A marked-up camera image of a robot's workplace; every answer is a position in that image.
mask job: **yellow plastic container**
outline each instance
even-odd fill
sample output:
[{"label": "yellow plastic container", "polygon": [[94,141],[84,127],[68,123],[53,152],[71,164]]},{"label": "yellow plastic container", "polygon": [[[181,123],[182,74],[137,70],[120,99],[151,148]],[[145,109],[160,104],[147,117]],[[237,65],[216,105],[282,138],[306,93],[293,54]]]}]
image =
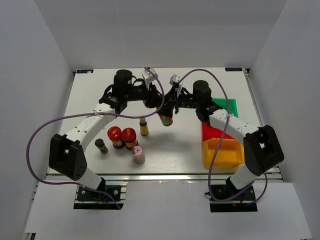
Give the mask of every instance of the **yellow plastic container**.
[{"label": "yellow plastic container", "polygon": [[[203,165],[210,166],[220,138],[211,138],[202,143]],[[224,138],[220,145],[213,166],[236,168],[245,163],[242,144],[235,139]]]}]

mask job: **cable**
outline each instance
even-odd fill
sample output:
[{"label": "cable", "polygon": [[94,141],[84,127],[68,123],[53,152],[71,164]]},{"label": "cable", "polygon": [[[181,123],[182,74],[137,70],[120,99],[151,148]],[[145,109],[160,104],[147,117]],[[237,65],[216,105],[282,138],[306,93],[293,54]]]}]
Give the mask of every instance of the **cable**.
[{"label": "cable", "polygon": [[[156,109],[154,112],[152,113],[149,113],[147,115],[142,115],[142,116],[127,116],[127,115],[121,115],[121,114],[116,114],[116,113],[111,113],[111,112],[99,112],[99,115],[111,115],[111,116],[115,116],[115,117],[120,117],[120,118],[127,118],[127,119],[141,119],[141,118],[147,118],[147,117],[150,117],[154,114],[156,114],[157,112],[160,111],[160,109],[163,107],[164,103],[165,103],[165,91],[164,91],[164,88],[162,87],[161,85],[161,82],[160,80],[158,79],[158,77],[152,72],[150,71],[146,66],[144,67],[144,69],[146,71],[148,71],[154,78],[155,80],[158,82],[159,86],[160,86],[160,89],[161,89],[161,93],[162,93],[162,102],[161,102],[161,105],[158,109]],[[64,120],[64,119],[72,119],[72,118],[77,118],[77,117],[84,117],[84,116],[94,116],[95,113],[94,112],[90,112],[90,113],[82,113],[82,114],[76,114],[76,115],[69,115],[69,116],[62,116],[62,117],[58,117],[58,118],[55,118],[55,119],[52,119],[50,121],[47,121],[46,123],[42,124],[40,127],[38,127],[34,133],[31,135],[27,145],[26,145],[26,151],[25,151],[25,157],[26,157],[26,164],[28,166],[28,169],[31,173],[31,175],[37,180],[39,181],[40,183],[43,183],[43,184],[48,184],[48,185],[66,185],[66,184],[74,184],[74,185],[78,185],[78,186],[81,186],[80,183],[78,182],[75,182],[75,181],[63,181],[63,182],[51,182],[51,181],[46,181],[46,180],[43,180],[41,179],[40,177],[38,177],[36,175],[36,173],[34,172],[34,170],[32,169],[32,166],[31,166],[31,163],[30,163],[30,147],[31,147],[31,143],[33,141],[33,139],[35,138],[35,136],[37,135],[37,133],[43,129],[45,126],[49,125],[49,124],[52,124],[54,122],[57,122],[57,121],[60,121],[60,120]],[[88,191],[91,191],[91,192],[94,192],[94,193],[99,193],[99,194],[104,194],[106,195],[107,197],[109,197],[114,203],[115,205],[121,209],[121,207],[118,205],[118,203],[114,200],[114,198],[104,192],[104,191],[99,191],[99,190],[95,190],[95,189],[91,189],[89,187],[86,187],[84,186],[84,188]]]},{"label": "cable", "polygon": [[249,205],[251,205],[251,204],[255,204],[255,203],[258,202],[258,201],[263,197],[263,195],[265,194],[265,192],[266,192],[266,190],[267,190],[267,186],[268,186],[268,177],[267,177],[267,174],[265,174],[265,173],[264,173],[263,175],[264,175],[264,177],[265,177],[265,185],[264,185],[264,189],[263,189],[261,195],[260,195],[256,200],[254,200],[254,201],[252,201],[252,202],[249,202],[249,203],[246,203],[245,206],[249,206]]},{"label": "cable", "polygon": [[106,201],[108,200],[108,198],[109,198],[109,197],[107,196],[105,199],[102,200],[102,202],[103,202],[103,203],[106,202]]},{"label": "cable", "polygon": [[138,82],[142,82],[143,83],[144,80],[142,78],[138,78],[132,83],[132,85],[135,85],[135,83],[138,83]]},{"label": "cable", "polygon": [[107,93],[111,90],[111,88],[112,88],[113,86],[114,86],[113,84],[109,85],[109,86],[104,90],[104,93],[103,93],[103,94],[107,94]]},{"label": "cable", "polygon": [[239,203],[234,204],[234,206],[239,206],[241,205],[245,200],[245,194],[243,194],[242,200]]},{"label": "cable", "polygon": [[181,88],[181,91],[189,96],[192,96],[192,94],[185,87]]},{"label": "cable", "polygon": [[229,103],[229,99],[228,99],[228,96],[227,96],[227,93],[224,89],[224,87],[222,86],[222,84],[220,83],[220,81],[218,80],[218,78],[212,73],[210,72],[209,70],[206,70],[206,69],[203,69],[203,68],[196,68],[196,69],[193,69],[191,71],[189,71],[186,75],[184,75],[178,82],[178,84],[180,84],[188,75],[190,75],[191,73],[193,72],[196,72],[196,71],[202,71],[202,72],[206,72],[208,74],[210,74],[215,80],[216,82],[218,83],[218,85],[220,86],[222,92],[223,92],[223,95],[225,97],[225,100],[226,100],[226,104],[227,104],[227,113],[228,113],[228,116],[226,117],[226,122],[225,122],[225,125],[224,125],[224,129],[223,129],[223,132],[222,132],[222,135],[220,137],[220,140],[216,146],[216,149],[214,151],[214,154],[213,154],[213,158],[212,158],[212,161],[211,161],[211,164],[210,164],[210,168],[209,168],[209,173],[208,173],[208,188],[209,188],[209,193],[210,193],[210,196],[213,200],[215,200],[216,202],[227,202],[227,201],[230,201],[232,199],[235,199],[237,198],[238,196],[240,196],[241,194],[243,194],[248,188],[250,188],[250,186],[253,184],[253,182],[249,183],[247,186],[245,186],[244,188],[242,188],[238,193],[236,193],[235,195],[231,196],[231,197],[228,197],[226,199],[217,199],[213,192],[212,192],[212,189],[211,189],[211,173],[212,173],[212,169],[213,169],[213,166],[214,166],[214,162],[216,160],[216,157],[217,157],[217,153],[218,153],[218,150],[220,148],[220,145],[222,143],[222,140],[224,139],[225,135],[226,135],[226,132],[227,132],[227,127],[228,127],[228,124],[229,124],[229,120],[230,120],[230,103]]}]

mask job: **jar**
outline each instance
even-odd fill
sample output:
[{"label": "jar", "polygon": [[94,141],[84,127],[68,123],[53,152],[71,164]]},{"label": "jar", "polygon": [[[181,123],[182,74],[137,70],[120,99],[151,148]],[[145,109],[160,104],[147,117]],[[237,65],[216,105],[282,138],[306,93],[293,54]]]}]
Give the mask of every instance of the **jar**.
[{"label": "jar", "polygon": [[117,126],[112,126],[109,128],[107,135],[109,139],[112,141],[112,145],[116,149],[122,149],[125,146],[125,143],[121,138],[121,129]]},{"label": "jar", "polygon": [[158,113],[160,120],[162,122],[162,124],[166,127],[171,126],[171,124],[174,122],[173,119],[171,117],[165,116],[161,113]]},{"label": "jar", "polygon": [[101,154],[107,154],[109,152],[107,146],[101,138],[95,140],[94,145],[100,150]]},{"label": "jar", "polygon": [[136,131],[131,127],[124,129],[121,133],[122,140],[125,142],[125,147],[132,150],[134,146],[138,145]]},{"label": "jar", "polygon": [[132,148],[133,161],[136,164],[143,164],[146,161],[146,156],[140,146],[134,146]]},{"label": "jar", "polygon": [[147,125],[146,119],[145,118],[140,118],[139,124],[140,124],[140,134],[142,136],[147,136],[149,134],[149,129],[148,129],[148,125]]}]

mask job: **white table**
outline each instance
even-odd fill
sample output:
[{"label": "white table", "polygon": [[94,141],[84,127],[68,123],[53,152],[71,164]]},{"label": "white table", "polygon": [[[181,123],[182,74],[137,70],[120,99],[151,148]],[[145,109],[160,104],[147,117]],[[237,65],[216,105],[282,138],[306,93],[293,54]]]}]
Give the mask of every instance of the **white table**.
[{"label": "white table", "polygon": [[[173,74],[183,76],[194,68],[156,68],[164,91],[171,88],[169,79]],[[255,107],[249,88],[242,71],[226,71],[223,67],[206,68],[212,71],[220,80],[227,95],[236,99],[239,118],[259,126]],[[113,83],[114,74],[118,69],[94,69],[93,73],[76,73],[68,100],[65,115],[89,113],[96,106],[108,85]],[[133,75],[141,77],[142,68],[129,69]],[[224,98],[216,81],[206,72],[194,72],[183,82],[183,86],[192,92],[196,80],[205,80],[209,83],[213,98]],[[140,116],[153,112],[147,109],[142,101],[129,102],[122,112],[124,115]],[[60,134],[64,134],[82,119],[73,118],[64,120]],[[147,119],[149,135],[141,136],[138,119],[118,117],[108,124],[95,139],[101,138],[109,148],[107,155],[101,155],[94,146],[94,140],[85,151],[88,167],[97,174],[130,175],[130,174],[204,174],[208,169],[203,166],[202,160],[202,129],[201,122],[194,109],[180,109],[173,116],[170,127],[162,125],[157,114]],[[139,145],[145,152],[146,161],[143,165],[132,162],[132,154],[126,148],[115,149],[108,139],[107,130],[112,126],[133,128],[137,132]],[[214,173],[232,173],[234,170],[215,168]]]}]

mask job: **red plastic tray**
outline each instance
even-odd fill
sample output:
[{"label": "red plastic tray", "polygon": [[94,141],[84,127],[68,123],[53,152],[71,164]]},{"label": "red plastic tray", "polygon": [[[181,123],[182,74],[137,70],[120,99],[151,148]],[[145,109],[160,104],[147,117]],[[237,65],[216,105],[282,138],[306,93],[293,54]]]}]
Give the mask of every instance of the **red plastic tray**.
[{"label": "red plastic tray", "polygon": [[[202,123],[202,142],[212,138],[219,139],[221,138],[222,132],[223,131],[215,127],[209,126],[203,122]],[[234,138],[228,134],[225,134],[224,139],[234,139]]]}]

